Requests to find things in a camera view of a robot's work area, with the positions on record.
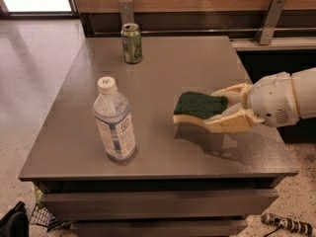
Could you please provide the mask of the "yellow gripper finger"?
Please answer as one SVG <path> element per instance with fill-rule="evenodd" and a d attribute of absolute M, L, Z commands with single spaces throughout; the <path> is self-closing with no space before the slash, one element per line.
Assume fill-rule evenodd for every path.
<path fill-rule="evenodd" d="M 248 92 L 252 88 L 251 84 L 241 83 L 212 93 L 213 97 L 223 97 L 227 100 L 227 107 L 234 105 L 247 106 Z"/>
<path fill-rule="evenodd" d="M 205 127 L 213 133 L 234 133 L 249 131 L 264 121 L 265 119 L 256 115 L 252 109 L 244 109 L 241 104 L 235 104 L 221 115 L 207 119 Z"/>

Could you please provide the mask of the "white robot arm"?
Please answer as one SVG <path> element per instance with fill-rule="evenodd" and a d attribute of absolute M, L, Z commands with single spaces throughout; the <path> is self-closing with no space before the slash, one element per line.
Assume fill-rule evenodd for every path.
<path fill-rule="evenodd" d="M 280 72 L 255 84 L 237 84 L 212 93 L 226 97 L 228 108 L 207 119 L 211 132 L 248 131 L 256 124 L 282 127 L 316 117 L 316 68 Z"/>

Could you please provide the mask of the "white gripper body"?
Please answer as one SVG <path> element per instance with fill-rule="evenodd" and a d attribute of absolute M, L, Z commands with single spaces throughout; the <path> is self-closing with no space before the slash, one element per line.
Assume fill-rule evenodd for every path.
<path fill-rule="evenodd" d="M 281 72 L 257 81 L 247 93 L 247 107 L 267 126 L 282 127 L 298 123 L 290 74 Z"/>

